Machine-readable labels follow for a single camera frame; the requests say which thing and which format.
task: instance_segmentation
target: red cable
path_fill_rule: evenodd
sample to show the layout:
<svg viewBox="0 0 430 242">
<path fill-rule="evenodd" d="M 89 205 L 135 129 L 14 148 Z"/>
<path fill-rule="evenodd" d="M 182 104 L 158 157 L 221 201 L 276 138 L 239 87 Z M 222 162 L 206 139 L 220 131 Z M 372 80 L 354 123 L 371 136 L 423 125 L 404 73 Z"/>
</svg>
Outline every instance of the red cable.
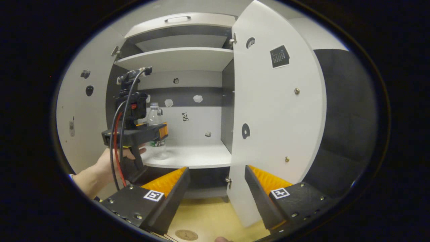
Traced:
<svg viewBox="0 0 430 242">
<path fill-rule="evenodd" d="M 122 114 L 123 113 L 120 112 L 120 114 L 117 117 L 117 121 L 115 123 L 115 130 L 114 130 L 114 150 L 115 150 L 115 158 L 117 159 L 118 171 L 120 172 L 120 176 L 121 176 L 121 180 L 123 181 L 123 185 L 124 185 L 124 187 L 126 187 L 127 184 L 126 184 L 126 180 L 124 179 L 123 171 L 121 170 L 120 160 L 118 159 L 118 151 L 117 151 L 117 130 L 118 130 L 118 123 L 120 122 L 120 117 L 121 117 Z"/>
</svg>

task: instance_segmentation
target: white shelf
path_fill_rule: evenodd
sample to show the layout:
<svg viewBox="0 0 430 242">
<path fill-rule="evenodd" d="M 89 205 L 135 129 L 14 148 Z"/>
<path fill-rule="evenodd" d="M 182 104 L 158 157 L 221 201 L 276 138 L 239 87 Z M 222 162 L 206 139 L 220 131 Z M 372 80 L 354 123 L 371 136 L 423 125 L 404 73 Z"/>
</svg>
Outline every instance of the white shelf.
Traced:
<svg viewBox="0 0 430 242">
<path fill-rule="evenodd" d="M 206 25 L 231 28 L 236 22 L 234 16 L 217 13 L 181 13 L 164 16 L 133 26 L 125 38 L 130 38 L 150 31 L 178 26 Z"/>
<path fill-rule="evenodd" d="M 152 66 L 162 71 L 223 71 L 233 59 L 233 50 L 208 47 L 184 47 L 155 50 L 129 56 L 115 62 L 127 70 Z"/>
<path fill-rule="evenodd" d="M 180 143 L 176 140 L 166 140 L 168 158 L 156 160 L 152 157 L 151 148 L 141 155 L 143 164 L 159 168 L 190 169 L 229 167 L 231 154 L 221 140 L 199 140 L 195 143 Z"/>
</svg>

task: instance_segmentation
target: black sticker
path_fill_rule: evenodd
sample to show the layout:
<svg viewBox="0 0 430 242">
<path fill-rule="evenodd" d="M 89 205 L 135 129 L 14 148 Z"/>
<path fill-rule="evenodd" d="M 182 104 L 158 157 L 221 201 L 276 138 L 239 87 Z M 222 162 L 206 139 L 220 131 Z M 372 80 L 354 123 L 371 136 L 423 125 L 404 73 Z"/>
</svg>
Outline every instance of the black sticker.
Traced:
<svg viewBox="0 0 430 242">
<path fill-rule="evenodd" d="M 188 121 L 188 114 L 186 112 L 182 113 L 182 121 Z"/>
<path fill-rule="evenodd" d="M 251 132 L 249 130 L 249 126 L 247 124 L 242 125 L 242 137 L 245 140 L 247 137 L 251 135 Z"/>
<path fill-rule="evenodd" d="M 94 87 L 93 86 L 87 86 L 85 88 L 85 93 L 86 93 L 87 96 L 91 96 L 92 93 L 93 93 L 93 91 L 94 91 Z"/>
<path fill-rule="evenodd" d="M 290 63 L 290 56 L 285 49 L 285 46 L 282 45 L 274 50 L 270 51 L 270 56 L 272 57 L 272 67 L 278 67 L 283 65 L 288 65 Z"/>
</svg>

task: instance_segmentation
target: circular floor marker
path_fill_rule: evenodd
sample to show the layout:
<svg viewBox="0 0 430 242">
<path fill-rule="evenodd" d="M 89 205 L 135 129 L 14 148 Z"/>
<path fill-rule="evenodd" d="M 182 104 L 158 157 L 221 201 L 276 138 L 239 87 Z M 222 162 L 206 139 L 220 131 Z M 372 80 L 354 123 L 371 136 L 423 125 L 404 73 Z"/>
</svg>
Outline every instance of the circular floor marker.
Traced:
<svg viewBox="0 0 430 242">
<path fill-rule="evenodd" d="M 185 240 L 196 240 L 198 237 L 198 235 L 196 233 L 194 233 L 193 231 L 190 230 L 177 230 L 175 232 L 175 235 L 177 237 L 179 237 L 180 239 L 185 239 Z"/>
</svg>

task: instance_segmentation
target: water bottle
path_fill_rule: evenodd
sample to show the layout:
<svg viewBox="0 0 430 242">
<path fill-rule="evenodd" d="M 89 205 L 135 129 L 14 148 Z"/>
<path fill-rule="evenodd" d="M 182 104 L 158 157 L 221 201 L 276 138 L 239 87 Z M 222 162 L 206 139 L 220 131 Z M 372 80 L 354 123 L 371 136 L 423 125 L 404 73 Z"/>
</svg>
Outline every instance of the water bottle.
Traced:
<svg viewBox="0 0 430 242">
<path fill-rule="evenodd" d="M 162 124 L 162 110 L 158 107 L 157 102 L 151 103 L 151 110 L 148 113 L 148 125 Z M 166 154 L 166 140 L 150 141 L 151 153 L 154 159 L 164 160 L 167 158 Z"/>
</svg>

